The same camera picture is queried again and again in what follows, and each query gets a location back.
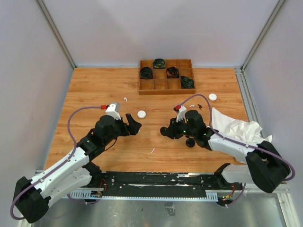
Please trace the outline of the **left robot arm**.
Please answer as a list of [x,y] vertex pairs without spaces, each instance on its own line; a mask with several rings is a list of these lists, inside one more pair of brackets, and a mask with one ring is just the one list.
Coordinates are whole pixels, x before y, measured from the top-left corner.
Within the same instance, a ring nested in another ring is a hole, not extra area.
[[118,137],[136,135],[141,123],[126,114],[127,123],[116,120],[110,115],[103,115],[88,134],[61,160],[30,179],[21,177],[16,182],[10,215],[14,208],[22,214],[20,219],[35,223],[62,196],[85,185],[96,187],[101,183],[101,175],[89,171],[86,166],[106,150],[106,146]]

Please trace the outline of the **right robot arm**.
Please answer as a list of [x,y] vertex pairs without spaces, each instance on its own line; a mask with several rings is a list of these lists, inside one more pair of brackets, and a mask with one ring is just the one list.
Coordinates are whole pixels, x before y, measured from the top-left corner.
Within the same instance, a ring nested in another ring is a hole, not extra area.
[[291,173],[290,165],[270,142],[250,144],[222,135],[207,127],[196,110],[179,113],[168,127],[161,127],[160,133],[170,139],[186,136],[202,148],[242,161],[243,165],[227,164],[221,168],[214,178],[219,189],[226,189],[231,183],[253,183],[262,191],[272,193]]

